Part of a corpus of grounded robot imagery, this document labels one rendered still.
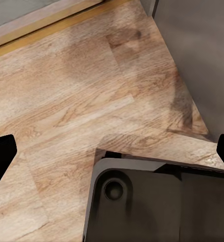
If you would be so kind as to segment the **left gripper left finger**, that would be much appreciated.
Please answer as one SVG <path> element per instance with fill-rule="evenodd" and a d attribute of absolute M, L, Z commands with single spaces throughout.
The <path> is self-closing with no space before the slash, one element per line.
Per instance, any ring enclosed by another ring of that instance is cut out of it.
<path fill-rule="evenodd" d="M 12 134 L 0 137 L 0 180 L 17 154 L 15 138 Z"/>

